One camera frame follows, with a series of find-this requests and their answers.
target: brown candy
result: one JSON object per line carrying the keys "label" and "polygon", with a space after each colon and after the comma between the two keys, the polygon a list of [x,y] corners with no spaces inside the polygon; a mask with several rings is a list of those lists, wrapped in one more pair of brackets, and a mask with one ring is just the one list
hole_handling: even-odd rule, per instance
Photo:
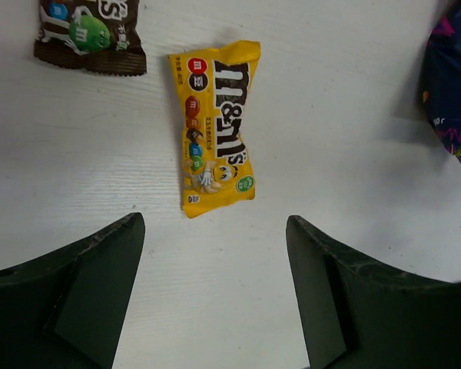
{"label": "brown candy", "polygon": [[106,75],[143,75],[147,60],[135,31],[139,0],[39,0],[34,55],[59,67]]}
{"label": "brown candy", "polygon": [[203,133],[198,131],[195,128],[188,129],[186,132],[186,138],[190,140],[194,144],[203,144],[204,139],[203,139]]}

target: peanut m&m's package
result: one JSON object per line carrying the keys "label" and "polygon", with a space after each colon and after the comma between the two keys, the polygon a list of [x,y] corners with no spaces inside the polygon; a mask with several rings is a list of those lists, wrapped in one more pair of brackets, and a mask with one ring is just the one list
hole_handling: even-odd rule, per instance
{"label": "peanut m&m's package", "polygon": [[249,41],[169,57],[185,120],[182,203],[189,218],[254,198],[240,127],[259,59],[260,44]]}
{"label": "peanut m&m's package", "polygon": [[454,2],[433,29],[422,84],[429,123],[461,163],[461,0]]}
{"label": "peanut m&m's package", "polygon": [[103,75],[143,75],[147,60],[135,31],[139,0],[39,0],[34,56]]}

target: white wood grain surface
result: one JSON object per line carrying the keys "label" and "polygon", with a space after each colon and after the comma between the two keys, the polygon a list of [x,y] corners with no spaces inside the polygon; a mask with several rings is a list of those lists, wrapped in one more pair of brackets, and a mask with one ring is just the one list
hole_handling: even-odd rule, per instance
{"label": "white wood grain surface", "polygon": [[[141,0],[149,73],[36,61],[37,4],[0,0],[0,269],[131,211],[147,240],[114,367],[307,365],[288,215],[461,279],[461,167],[413,107],[434,0]],[[262,43],[243,135],[257,197],[188,220],[166,55]]]}

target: blue candy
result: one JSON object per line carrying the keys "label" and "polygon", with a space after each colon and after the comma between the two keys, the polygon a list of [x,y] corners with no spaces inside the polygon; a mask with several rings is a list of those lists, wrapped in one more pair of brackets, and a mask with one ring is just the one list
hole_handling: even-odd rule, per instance
{"label": "blue candy", "polygon": [[52,18],[61,19],[62,21],[66,21],[68,17],[68,10],[67,7],[63,4],[56,4],[52,2],[49,7],[49,15]]}
{"label": "blue candy", "polygon": [[190,156],[203,156],[203,149],[199,144],[190,144]]}

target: green label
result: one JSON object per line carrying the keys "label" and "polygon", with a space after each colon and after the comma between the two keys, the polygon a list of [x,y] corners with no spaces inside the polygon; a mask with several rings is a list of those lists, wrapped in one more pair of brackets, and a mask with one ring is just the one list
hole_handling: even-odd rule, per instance
{"label": "green label", "polygon": [[248,175],[247,177],[241,178],[236,185],[239,192],[246,192],[252,189],[254,186],[254,178]]}

